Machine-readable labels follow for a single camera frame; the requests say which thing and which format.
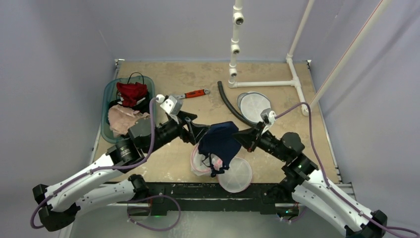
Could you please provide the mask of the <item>navy blue bra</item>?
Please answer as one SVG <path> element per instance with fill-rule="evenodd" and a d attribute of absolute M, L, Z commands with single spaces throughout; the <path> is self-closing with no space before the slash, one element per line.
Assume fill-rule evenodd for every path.
<path fill-rule="evenodd" d="M 212 155 L 222 160 L 222 166 L 216 170 L 210 163 L 210 176 L 216 177 L 218 174 L 225 173 L 229 169 L 230 162 L 238 154 L 242 145 L 233 137 L 239 128 L 232 121 L 213 124 L 207 133 L 200 140 L 198 152 L 205 156 L 205 159 L 211 159 Z"/>

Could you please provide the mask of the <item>white mesh laundry bag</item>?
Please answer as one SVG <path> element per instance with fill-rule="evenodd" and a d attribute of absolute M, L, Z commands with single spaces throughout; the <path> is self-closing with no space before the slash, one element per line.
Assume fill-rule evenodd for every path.
<path fill-rule="evenodd" d="M 271 102 L 266 95 L 249 91 L 237 97 L 237 106 L 245 120 L 256 124 L 261 121 L 261 113 L 271 109 Z"/>

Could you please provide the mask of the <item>pink trimmed mesh laundry bag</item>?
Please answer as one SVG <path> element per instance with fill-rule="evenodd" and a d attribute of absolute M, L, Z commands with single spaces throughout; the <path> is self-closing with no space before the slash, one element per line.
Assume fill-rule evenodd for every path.
<path fill-rule="evenodd" d="M 253 171 L 250 164 L 242 158 L 234 157 L 229 168 L 223 169 L 223 161 L 216 155 L 210 155 L 206 158 L 198 151 L 195 146 L 190 159 L 191 171 L 197 176 L 208 176 L 215 174 L 221 187 L 230 192 L 238 193 L 249 187 L 253 177 Z"/>

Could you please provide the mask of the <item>red lace bra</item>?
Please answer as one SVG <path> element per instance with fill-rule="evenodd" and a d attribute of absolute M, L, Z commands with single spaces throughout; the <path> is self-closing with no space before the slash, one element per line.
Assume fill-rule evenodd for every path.
<path fill-rule="evenodd" d="M 118 82 L 116 87 L 121 98 L 120 104 L 124 107 L 132 108 L 145 100 L 148 95 L 147 86 L 139 82 L 127 84 Z"/>

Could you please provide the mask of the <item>pink lace bra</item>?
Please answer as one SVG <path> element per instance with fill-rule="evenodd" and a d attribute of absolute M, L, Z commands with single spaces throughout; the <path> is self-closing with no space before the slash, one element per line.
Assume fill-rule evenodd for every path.
<path fill-rule="evenodd" d="M 107 113 L 110 130 L 114 137 L 125 136 L 128 129 L 140 119 L 149 119 L 149 113 L 142 113 L 121 105 L 112 106 Z"/>

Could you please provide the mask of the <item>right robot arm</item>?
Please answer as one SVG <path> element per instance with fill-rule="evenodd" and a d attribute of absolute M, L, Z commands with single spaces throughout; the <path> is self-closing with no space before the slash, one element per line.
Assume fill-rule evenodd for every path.
<path fill-rule="evenodd" d="M 363 206 L 331 180 L 304 153 L 304 144 L 295 132 L 287 132 L 280 139 L 262 125 L 241 130 L 233 137 L 248 151 L 260 148 L 284 162 L 285 178 L 266 193 L 279 195 L 285 202 L 292 199 L 333 225 L 347 238 L 381 238 L 387 216 L 380 210 Z"/>

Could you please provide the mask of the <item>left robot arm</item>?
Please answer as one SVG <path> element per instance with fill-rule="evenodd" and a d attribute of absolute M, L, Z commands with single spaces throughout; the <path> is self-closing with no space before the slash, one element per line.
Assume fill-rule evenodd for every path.
<path fill-rule="evenodd" d="M 174 139 L 196 145 L 210 129 L 209 125 L 194 123 L 196 118 L 184 111 L 160 125 L 150 118 L 149 132 L 114 144 L 92 164 L 55 185 L 35 186 L 33 195 L 38 207 L 31 216 L 31 227 L 58 231 L 97 207 L 147 200 L 150 192 L 142 175 L 130 175 L 111 187 L 101 185 L 144 164 L 154 151 Z"/>

